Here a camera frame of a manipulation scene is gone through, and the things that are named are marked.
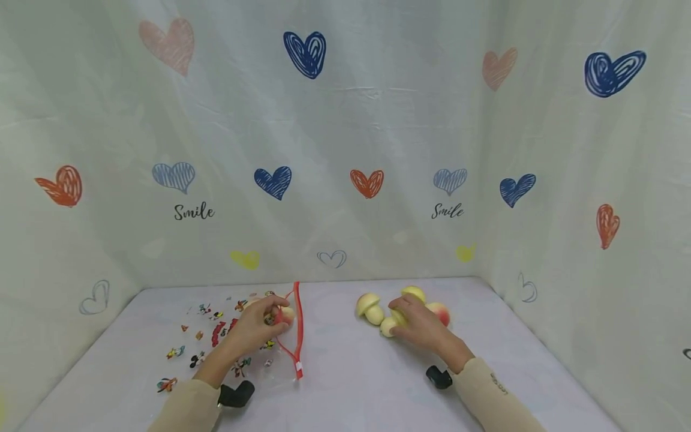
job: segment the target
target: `hand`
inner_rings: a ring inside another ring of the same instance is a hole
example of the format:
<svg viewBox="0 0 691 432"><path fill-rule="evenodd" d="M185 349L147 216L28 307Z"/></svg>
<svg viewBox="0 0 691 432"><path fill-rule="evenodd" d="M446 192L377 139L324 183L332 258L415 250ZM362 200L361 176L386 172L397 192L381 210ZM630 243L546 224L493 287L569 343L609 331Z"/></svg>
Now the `hand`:
<svg viewBox="0 0 691 432"><path fill-rule="evenodd" d="M247 306L238 322L220 343L226 345L239 357L258 350L266 341L283 334L288 330L286 323L269 326L264 322L267 314L275 317L279 306L289 306L288 300L275 295L264 297Z"/></svg>
<svg viewBox="0 0 691 432"><path fill-rule="evenodd" d="M220 387L237 360L288 330L286 323L269 326L264 322L264 316L271 314L275 317L279 306L289 305L288 300L282 297L268 296L247 306L232 330L207 356L193 379L206 382L214 388Z"/></svg>
<svg viewBox="0 0 691 432"><path fill-rule="evenodd" d="M408 323L396 326L391 333L413 345L429 350L444 360L452 372L458 374L468 360L475 357L470 348L456 337L424 303L412 294L405 294L389 303L405 315Z"/></svg>

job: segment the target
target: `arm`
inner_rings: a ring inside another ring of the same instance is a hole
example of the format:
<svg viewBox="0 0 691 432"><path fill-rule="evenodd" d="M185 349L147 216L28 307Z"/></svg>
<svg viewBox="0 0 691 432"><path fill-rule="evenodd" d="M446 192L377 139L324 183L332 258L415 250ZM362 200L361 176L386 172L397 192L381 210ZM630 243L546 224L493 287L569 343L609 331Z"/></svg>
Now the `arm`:
<svg viewBox="0 0 691 432"><path fill-rule="evenodd" d="M148 432L211 432L220 415L220 385L236 360L288 329L286 323L268 326L266 314L276 314L286 299L270 296L245 309L233 329L211 351L194 377L177 385Z"/></svg>
<svg viewBox="0 0 691 432"><path fill-rule="evenodd" d="M391 333L432 351L448 366L453 386L485 432L545 432L528 409L495 377L484 360L456 337L415 296L406 294L389 303L408 323Z"/></svg>

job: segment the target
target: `yellow heart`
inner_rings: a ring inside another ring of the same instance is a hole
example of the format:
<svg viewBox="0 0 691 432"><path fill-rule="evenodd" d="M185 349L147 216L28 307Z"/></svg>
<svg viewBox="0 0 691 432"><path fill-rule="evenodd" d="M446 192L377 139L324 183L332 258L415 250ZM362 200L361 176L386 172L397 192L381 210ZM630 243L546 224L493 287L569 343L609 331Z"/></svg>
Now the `yellow heart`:
<svg viewBox="0 0 691 432"><path fill-rule="evenodd" d="M234 250L230 252L230 259L248 270L255 270L259 267L259 252L255 250L247 254L243 254L239 250Z"/></svg>
<svg viewBox="0 0 691 432"><path fill-rule="evenodd" d="M474 253L475 243L473 243L473 245L470 247L459 246L458 249L456 249L456 256L459 260L461 260L462 263L472 261Z"/></svg>

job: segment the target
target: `heart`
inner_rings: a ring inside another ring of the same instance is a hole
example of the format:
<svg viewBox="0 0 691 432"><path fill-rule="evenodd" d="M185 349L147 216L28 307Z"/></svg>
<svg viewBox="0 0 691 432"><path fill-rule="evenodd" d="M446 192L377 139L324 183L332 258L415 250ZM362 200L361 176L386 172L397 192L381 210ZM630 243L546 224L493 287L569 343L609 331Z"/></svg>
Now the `heart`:
<svg viewBox="0 0 691 432"><path fill-rule="evenodd" d="M645 64L643 51L612 59L605 53L592 53L585 60L585 86L598 97L613 96L626 87Z"/></svg>
<svg viewBox="0 0 691 432"><path fill-rule="evenodd" d="M108 307L111 284L107 280L98 281L91 288L91 297L86 297L79 304L79 313L82 315L96 315Z"/></svg>
<svg viewBox="0 0 691 432"><path fill-rule="evenodd" d="M346 262L346 253L342 250L337 250L333 254L329 255L327 252L319 252L316 255L317 258L323 263L331 268L341 267Z"/></svg>
<svg viewBox="0 0 691 432"><path fill-rule="evenodd" d="M518 199L533 188L535 181L537 181L535 174L526 174L518 180L518 183L513 181L512 178L505 178L499 184L499 192L502 194L504 201L513 209Z"/></svg>
<svg viewBox="0 0 691 432"><path fill-rule="evenodd" d="M384 183L384 171L378 169L372 173L372 175L367 178L362 171L358 169L353 169L350 172L350 181L355 186L365 198L374 198L381 189L381 185Z"/></svg>
<svg viewBox="0 0 691 432"><path fill-rule="evenodd" d="M274 171L272 176L264 169L254 172L254 182L263 189L264 192L281 201L285 190L290 186L290 179L293 173L288 167L280 167Z"/></svg>
<svg viewBox="0 0 691 432"><path fill-rule="evenodd" d="M459 246L456 249L456 256L462 263L469 263L473 260L473 255L475 253L475 243L470 247Z"/></svg>
<svg viewBox="0 0 691 432"><path fill-rule="evenodd" d="M525 287L531 288L530 296L525 300L521 299L521 301L523 303L533 303L535 300L537 300L538 299L538 289L535 287L535 284L530 282L530 281L525 282L523 279L523 273L522 272L519 273L518 280L519 280L519 282L521 282L521 288L525 288Z"/></svg>
<svg viewBox="0 0 691 432"><path fill-rule="evenodd" d="M153 179L165 187L177 189L187 195L187 188L194 180L194 167L187 162L178 162L172 167L166 164L156 164L151 170Z"/></svg>
<svg viewBox="0 0 691 432"><path fill-rule="evenodd" d="M315 79L324 68L326 57L326 38L320 32L307 36L304 42L293 32L283 33L283 45L298 71L310 79Z"/></svg>
<svg viewBox="0 0 691 432"><path fill-rule="evenodd" d="M457 169L453 173L448 169L440 169L434 175L433 183L436 187L451 196L453 191L466 182L467 177L468 171L465 169Z"/></svg>
<svg viewBox="0 0 691 432"><path fill-rule="evenodd" d="M139 38L154 57L183 77L194 51L192 25L185 18L175 18L168 27L168 34L150 21L139 23Z"/></svg>
<svg viewBox="0 0 691 432"><path fill-rule="evenodd" d="M256 270L259 267L259 252L254 250L247 254L234 250L230 252L230 259L248 270Z"/></svg>
<svg viewBox="0 0 691 432"><path fill-rule="evenodd" d="M497 57L494 51L487 51L482 60L482 77L489 88L494 91L499 89L502 82L509 76L518 58L518 50L509 48L502 58Z"/></svg>
<svg viewBox="0 0 691 432"><path fill-rule="evenodd" d="M602 204L598 209L598 233L603 250L609 247L614 235L619 230L619 216L614 215L614 209L609 204Z"/></svg>
<svg viewBox="0 0 691 432"><path fill-rule="evenodd" d="M55 174L55 183L47 178L34 179L58 205L74 207L82 198L82 178L76 168L70 165L60 167Z"/></svg>

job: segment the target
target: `pink heart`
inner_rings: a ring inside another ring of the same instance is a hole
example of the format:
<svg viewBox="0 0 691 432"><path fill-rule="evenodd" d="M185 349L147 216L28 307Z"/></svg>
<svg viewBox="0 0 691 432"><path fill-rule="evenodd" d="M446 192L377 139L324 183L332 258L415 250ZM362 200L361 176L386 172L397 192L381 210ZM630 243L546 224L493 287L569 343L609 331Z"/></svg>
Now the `pink heart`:
<svg viewBox="0 0 691 432"><path fill-rule="evenodd" d="M497 57L494 51L487 51L482 62L482 77L489 88L497 91L502 82L509 76L518 58L518 50L510 48L504 53L502 58Z"/></svg>
<svg viewBox="0 0 691 432"><path fill-rule="evenodd" d="M189 21L185 18L174 19L167 35L154 23L142 21L139 23L139 37L154 57L183 77L187 76L194 51L194 34Z"/></svg>

